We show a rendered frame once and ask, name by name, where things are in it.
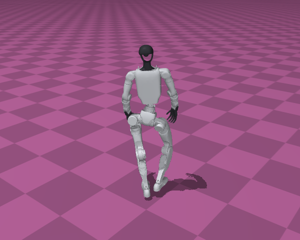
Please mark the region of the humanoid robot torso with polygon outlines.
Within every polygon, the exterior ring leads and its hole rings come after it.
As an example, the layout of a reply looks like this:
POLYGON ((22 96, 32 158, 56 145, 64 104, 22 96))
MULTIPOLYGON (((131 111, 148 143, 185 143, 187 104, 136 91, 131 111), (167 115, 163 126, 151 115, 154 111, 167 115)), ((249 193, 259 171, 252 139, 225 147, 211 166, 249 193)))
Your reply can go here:
POLYGON ((157 116, 157 113, 155 112, 155 104, 159 102, 162 92, 161 74, 157 65, 156 67, 153 67, 154 69, 148 71, 142 71, 140 70, 141 68, 138 66, 134 77, 137 95, 142 104, 146 106, 140 112, 138 123, 153 127, 157 116))

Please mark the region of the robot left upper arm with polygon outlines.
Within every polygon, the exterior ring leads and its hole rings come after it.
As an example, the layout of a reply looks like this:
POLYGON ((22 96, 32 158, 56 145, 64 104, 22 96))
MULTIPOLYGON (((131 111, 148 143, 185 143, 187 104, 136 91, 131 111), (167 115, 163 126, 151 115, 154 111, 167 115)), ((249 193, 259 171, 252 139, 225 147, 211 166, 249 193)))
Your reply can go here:
POLYGON ((122 99, 125 101, 130 101, 132 98, 130 91, 133 84, 132 81, 135 79, 135 72, 136 70, 129 71, 125 77, 125 82, 123 86, 123 95, 122 95, 122 99))

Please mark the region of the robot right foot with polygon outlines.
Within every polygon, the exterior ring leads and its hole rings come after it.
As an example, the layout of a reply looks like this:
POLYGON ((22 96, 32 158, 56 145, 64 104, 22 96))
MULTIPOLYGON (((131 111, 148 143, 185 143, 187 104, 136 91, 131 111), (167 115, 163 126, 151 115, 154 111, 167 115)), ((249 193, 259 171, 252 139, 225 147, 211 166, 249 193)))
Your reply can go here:
POLYGON ((168 182, 168 178, 167 177, 163 177, 161 184, 159 184, 159 181, 157 181, 157 183, 154 184, 153 186, 153 190, 155 192, 160 191, 160 189, 168 182))

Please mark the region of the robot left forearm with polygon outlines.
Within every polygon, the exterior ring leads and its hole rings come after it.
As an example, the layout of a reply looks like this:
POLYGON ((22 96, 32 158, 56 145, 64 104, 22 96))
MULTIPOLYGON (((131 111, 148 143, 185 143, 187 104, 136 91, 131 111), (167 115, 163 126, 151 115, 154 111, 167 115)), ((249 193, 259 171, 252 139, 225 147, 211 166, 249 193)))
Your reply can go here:
POLYGON ((123 104, 123 112, 127 112, 128 115, 129 115, 129 113, 131 112, 130 101, 126 101, 124 99, 121 99, 121 101, 122 101, 122 104, 123 104))

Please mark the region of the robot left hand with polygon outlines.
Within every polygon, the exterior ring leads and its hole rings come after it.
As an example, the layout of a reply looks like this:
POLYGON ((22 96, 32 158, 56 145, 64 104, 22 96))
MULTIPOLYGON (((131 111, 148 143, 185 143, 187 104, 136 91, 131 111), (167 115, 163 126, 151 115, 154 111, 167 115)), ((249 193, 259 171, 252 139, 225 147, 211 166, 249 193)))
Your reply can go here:
POLYGON ((126 111, 124 111, 124 113, 125 113, 125 115, 126 115, 126 119, 128 120, 128 118, 129 118, 129 116, 131 115, 131 114, 134 114, 133 112, 130 112, 129 114, 126 112, 126 111))

